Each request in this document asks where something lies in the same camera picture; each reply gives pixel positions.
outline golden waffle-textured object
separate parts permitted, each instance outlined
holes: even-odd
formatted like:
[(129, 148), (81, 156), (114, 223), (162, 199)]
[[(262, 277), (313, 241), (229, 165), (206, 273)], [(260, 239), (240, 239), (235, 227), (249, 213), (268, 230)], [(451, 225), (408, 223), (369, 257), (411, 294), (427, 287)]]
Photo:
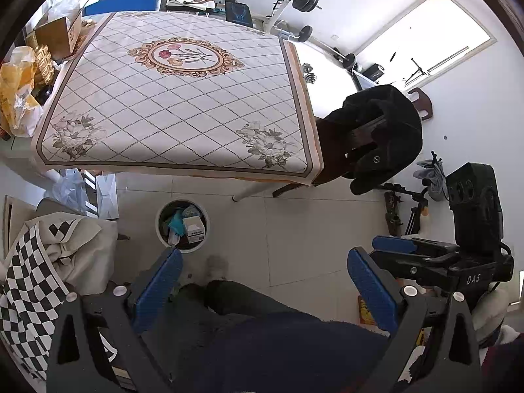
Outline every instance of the golden waffle-textured object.
[(39, 86), (51, 84), (54, 77), (53, 60), (47, 46), (39, 46), (34, 32), (26, 37), (26, 43), (35, 51), (37, 70), (35, 83)]

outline hanging gray cloth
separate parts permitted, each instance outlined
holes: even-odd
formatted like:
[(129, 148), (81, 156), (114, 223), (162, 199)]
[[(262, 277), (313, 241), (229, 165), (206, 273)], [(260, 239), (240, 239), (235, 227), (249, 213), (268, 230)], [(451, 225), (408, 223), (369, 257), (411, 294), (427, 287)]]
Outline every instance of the hanging gray cloth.
[(431, 199), (440, 201), (448, 199), (446, 176), (442, 168), (442, 160), (433, 162), (433, 160), (419, 161), (417, 165), (423, 167), (423, 170), (415, 171), (414, 178), (429, 179), (431, 184), (428, 186), (428, 195)]

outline floral tablecloth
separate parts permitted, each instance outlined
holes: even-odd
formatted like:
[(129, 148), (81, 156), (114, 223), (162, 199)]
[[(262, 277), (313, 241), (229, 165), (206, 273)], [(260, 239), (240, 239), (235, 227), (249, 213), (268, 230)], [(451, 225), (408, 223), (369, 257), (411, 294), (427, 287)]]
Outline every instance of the floral tablecloth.
[(192, 14), (117, 12), (60, 73), (41, 168), (311, 184), (322, 157), (294, 46)]

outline cardboard box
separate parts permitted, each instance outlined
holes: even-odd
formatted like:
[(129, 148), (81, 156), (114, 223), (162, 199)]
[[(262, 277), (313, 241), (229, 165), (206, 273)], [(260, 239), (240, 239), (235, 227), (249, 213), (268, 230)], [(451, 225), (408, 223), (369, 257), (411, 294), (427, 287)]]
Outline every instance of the cardboard box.
[(205, 227), (199, 216), (187, 217), (182, 222), (190, 244), (204, 240)]
[(67, 29), (65, 17), (47, 22), (48, 13), (36, 24), (35, 34), (40, 46), (47, 46), (53, 59), (64, 59), (73, 54), (74, 45), (77, 43), (82, 29), (82, 10), (74, 22)]

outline blue rubber pad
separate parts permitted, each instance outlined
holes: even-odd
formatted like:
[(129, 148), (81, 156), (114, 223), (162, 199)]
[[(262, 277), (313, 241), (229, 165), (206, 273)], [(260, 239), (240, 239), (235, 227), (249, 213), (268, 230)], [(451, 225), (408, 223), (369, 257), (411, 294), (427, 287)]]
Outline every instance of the blue rubber pad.
[(378, 251), (411, 254), (417, 251), (417, 246), (409, 239), (393, 238), (392, 236), (375, 236), (373, 248)]
[(158, 312), (163, 308), (171, 290), (177, 283), (182, 267), (182, 254), (175, 248), (136, 303), (133, 329), (137, 334), (151, 328)]
[(398, 329), (397, 306), (381, 281), (357, 251), (347, 255), (347, 271), (380, 329), (394, 335)]

